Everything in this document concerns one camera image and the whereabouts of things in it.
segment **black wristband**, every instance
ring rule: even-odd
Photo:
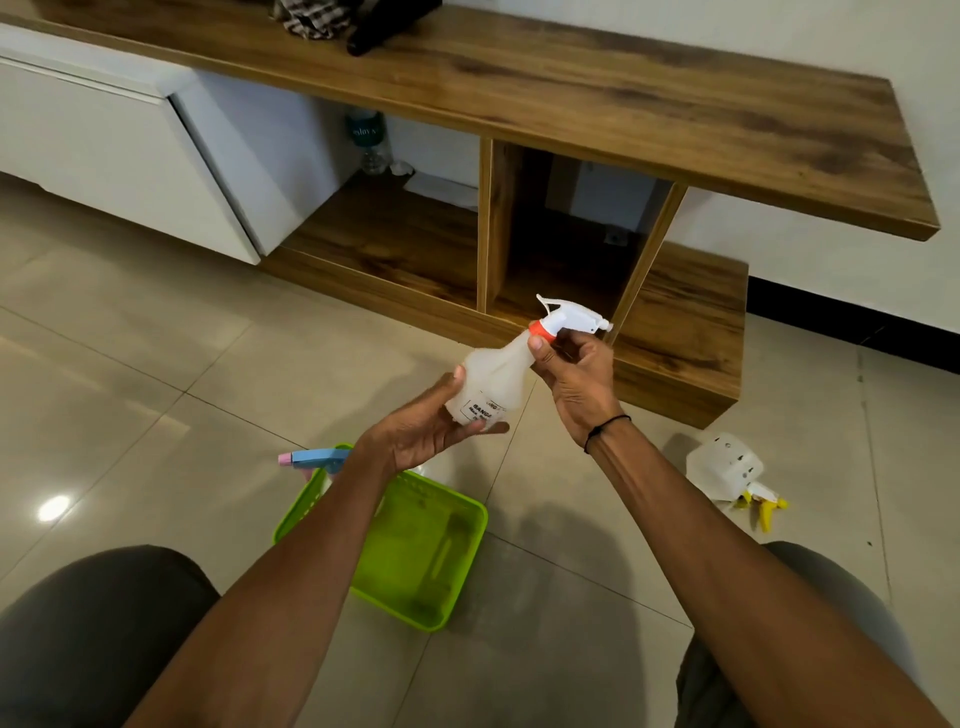
[[[614,421],[616,421],[616,420],[622,420],[623,418],[627,418],[628,420],[630,420],[630,422],[633,422],[633,420],[631,419],[630,415],[617,415],[616,417],[611,417],[611,418],[610,418],[609,420],[607,420],[606,422],[601,423],[600,425],[598,425],[598,426],[596,426],[594,429],[592,429],[592,430],[590,431],[590,434],[587,436],[587,439],[584,440],[584,452],[587,452],[587,445],[590,444],[590,438],[591,438],[591,437],[593,437],[594,435],[599,435],[601,432],[603,432],[603,428],[606,427],[607,425],[609,425],[611,422],[614,422]]]

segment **spray nozzle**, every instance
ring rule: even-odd
[[[556,338],[561,328],[569,328],[574,331],[585,331],[586,333],[596,333],[601,328],[609,331],[613,326],[607,319],[596,311],[591,311],[584,305],[574,303],[573,301],[563,301],[561,299],[546,299],[537,294],[537,300],[546,308],[546,316],[538,322],[540,324],[537,333],[543,335],[549,334],[550,340]]]

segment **white spray bottle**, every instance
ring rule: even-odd
[[[464,388],[446,404],[447,411],[461,425],[473,420],[486,420],[488,426],[492,425],[522,404],[523,376],[534,363],[527,347],[531,335],[541,336],[550,343],[561,328],[586,333],[612,328],[607,319],[579,303],[545,299],[540,294],[537,299],[546,307],[546,316],[503,349],[475,349],[464,360],[467,369]],[[551,305],[557,307],[551,311]]]

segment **green basket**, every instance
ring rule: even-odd
[[[338,445],[338,449],[351,449]],[[317,470],[274,532],[274,543],[324,492]],[[387,485],[373,517],[350,590],[394,617],[436,632],[450,619],[487,530],[487,508],[410,471]]]

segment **yellow trigger sprayer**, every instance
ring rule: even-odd
[[[686,457],[686,478],[711,500],[732,502],[739,508],[756,503],[760,529],[769,533],[774,511],[789,503],[757,478],[763,463],[756,454],[732,435],[721,432]]]

